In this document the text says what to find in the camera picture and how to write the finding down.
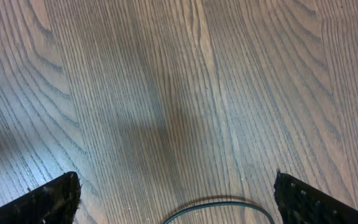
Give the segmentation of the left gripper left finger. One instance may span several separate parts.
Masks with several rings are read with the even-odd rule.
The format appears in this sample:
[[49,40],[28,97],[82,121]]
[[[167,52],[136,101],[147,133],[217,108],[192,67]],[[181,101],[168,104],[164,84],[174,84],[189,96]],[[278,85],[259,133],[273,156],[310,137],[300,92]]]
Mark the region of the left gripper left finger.
[[67,172],[0,207],[0,224],[72,224],[80,204],[76,172]]

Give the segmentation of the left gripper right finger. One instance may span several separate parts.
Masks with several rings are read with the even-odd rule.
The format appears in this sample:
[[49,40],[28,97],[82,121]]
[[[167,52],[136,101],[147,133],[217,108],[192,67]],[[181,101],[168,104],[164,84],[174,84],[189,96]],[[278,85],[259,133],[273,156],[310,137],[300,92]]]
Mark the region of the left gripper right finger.
[[358,224],[358,210],[290,174],[278,171],[274,190],[284,224]]

